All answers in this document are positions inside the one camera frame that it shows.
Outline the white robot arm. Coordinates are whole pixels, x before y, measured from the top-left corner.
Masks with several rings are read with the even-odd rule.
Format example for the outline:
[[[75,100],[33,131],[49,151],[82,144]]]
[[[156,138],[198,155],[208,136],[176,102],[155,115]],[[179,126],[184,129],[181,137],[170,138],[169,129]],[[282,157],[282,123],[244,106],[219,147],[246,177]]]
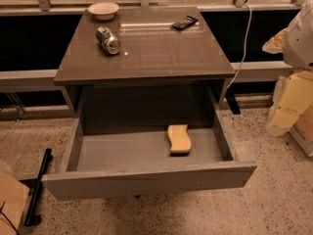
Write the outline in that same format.
[[[288,132],[313,103],[313,0],[306,2],[289,25],[267,41],[262,50],[282,53],[293,74],[280,76],[273,94],[266,131],[273,136]]]

